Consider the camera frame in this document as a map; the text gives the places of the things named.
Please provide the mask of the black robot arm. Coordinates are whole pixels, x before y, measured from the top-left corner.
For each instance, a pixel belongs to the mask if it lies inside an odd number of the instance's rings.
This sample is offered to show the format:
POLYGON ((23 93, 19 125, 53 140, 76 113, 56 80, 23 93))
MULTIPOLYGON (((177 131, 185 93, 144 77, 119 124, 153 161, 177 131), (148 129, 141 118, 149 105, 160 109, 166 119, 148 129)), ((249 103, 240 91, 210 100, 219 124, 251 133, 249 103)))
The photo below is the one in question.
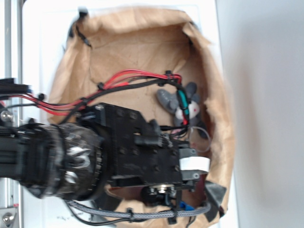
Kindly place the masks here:
POLYGON ((194 83, 156 79, 135 85, 103 85, 80 100, 75 123, 44 125, 29 122, 0 127, 0 175, 18 181, 35 197, 94 200, 105 186, 144 187, 161 203, 172 190, 192 190, 210 159, 201 157, 189 142, 180 140, 199 126, 199 97, 194 83), (105 94, 169 84, 175 94, 157 91, 159 102, 174 114, 175 126, 146 121, 136 110, 112 104, 88 103, 105 94))

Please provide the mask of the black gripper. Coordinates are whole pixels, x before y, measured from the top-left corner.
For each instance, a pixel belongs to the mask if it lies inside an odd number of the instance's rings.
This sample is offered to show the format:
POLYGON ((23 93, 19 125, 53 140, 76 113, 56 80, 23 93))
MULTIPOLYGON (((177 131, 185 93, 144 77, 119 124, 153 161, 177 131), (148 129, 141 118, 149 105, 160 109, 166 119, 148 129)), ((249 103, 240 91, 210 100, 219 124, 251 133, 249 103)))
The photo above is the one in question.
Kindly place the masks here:
POLYGON ((210 159, 189 142, 162 133, 140 112, 101 103, 96 122, 103 138, 107 182, 111 187, 172 185, 191 189, 207 174, 210 159))

